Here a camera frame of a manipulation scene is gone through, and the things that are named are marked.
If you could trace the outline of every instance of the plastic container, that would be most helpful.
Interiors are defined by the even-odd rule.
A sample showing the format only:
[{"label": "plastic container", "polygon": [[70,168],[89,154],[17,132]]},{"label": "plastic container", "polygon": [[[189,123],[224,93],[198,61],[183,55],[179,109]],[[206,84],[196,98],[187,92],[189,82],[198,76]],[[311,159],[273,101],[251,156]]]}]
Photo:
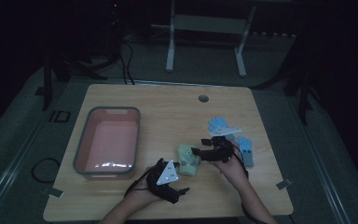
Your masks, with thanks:
[{"label": "plastic container", "polygon": [[141,114],[135,107],[95,107],[89,112],[74,158],[87,179],[131,179]]}]

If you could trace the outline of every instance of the wooden table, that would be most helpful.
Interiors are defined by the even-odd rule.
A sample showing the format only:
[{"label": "wooden table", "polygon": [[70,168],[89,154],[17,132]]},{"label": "wooden table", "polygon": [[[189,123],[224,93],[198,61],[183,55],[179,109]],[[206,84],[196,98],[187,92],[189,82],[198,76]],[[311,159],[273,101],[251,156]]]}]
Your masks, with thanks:
[{"label": "wooden table", "polygon": [[[200,95],[209,97],[207,103]],[[131,180],[87,180],[75,172],[72,162],[89,111],[100,105],[135,106],[141,111],[136,174]],[[99,220],[118,203],[127,187],[147,166],[158,159],[177,161],[180,144],[202,149],[201,138],[210,138],[208,121],[221,116],[232,127],[242,128],[236,135],[253,141],[254,168],[250,181],[273,215],[293,212],[286,189],[276,184],[282,175],[271,149],[252,92],[247,88],[203,86],[91,85],[77,117],[76,125],[62,159],[53,188],[63,191],[61,198],[50,196],[45,209],[47,221]],[[241,217],[241,201],[234,188],[207,161],[197,176],[180,175],[171,183],[175,189],[190,187],[179,202],[153,203],[131,219]]]}]

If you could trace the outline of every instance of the metal frame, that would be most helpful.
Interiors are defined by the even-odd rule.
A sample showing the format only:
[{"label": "metal frame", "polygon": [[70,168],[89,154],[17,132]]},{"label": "metal frame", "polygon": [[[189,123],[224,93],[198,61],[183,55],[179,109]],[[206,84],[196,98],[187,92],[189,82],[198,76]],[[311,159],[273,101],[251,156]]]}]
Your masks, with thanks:
[{"label": "metal frame", "polygon": [[217,32],[226,34],[242,35],[240,44],[234,48],[240,77],[246,76],[246,69],[243,63],[242,51],[245,46],[246,38],[255,15],[256,7],[252,7],[247,20],[189,16],[175,14],[175,0],[171,1],[171,27],[170,27],[170,45],[168,47],[167,64],[165,70],[173,71],[173,60],[175,56],[175,30],[192,30],[203,32]]}]

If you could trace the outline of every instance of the small hole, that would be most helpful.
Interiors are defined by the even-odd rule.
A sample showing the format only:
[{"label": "small hole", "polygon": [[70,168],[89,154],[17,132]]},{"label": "small hole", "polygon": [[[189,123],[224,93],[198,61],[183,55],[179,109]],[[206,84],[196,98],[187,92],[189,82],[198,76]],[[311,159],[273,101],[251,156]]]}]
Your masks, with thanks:
[{"label": "small hole", "polygon": [[207,103],[209,101],[209,97],[207,95],[200,95],[199,101],[203,103]]}]

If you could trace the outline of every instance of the person's left hand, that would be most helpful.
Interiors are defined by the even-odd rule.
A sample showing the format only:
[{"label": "person's left hand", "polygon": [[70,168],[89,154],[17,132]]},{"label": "person's left hand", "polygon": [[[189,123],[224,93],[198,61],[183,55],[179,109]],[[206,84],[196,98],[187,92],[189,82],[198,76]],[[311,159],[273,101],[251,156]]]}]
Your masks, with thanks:
[{"label": "person's left hand", "polygon": [[139,209],[143,209],[150,205],[153,202],[161,200],[158,196],[154,195],[147,186],[147,175],[139,180],[138,184],[127,194],[123,200],[131,201],[131,203],[136,204]]}]

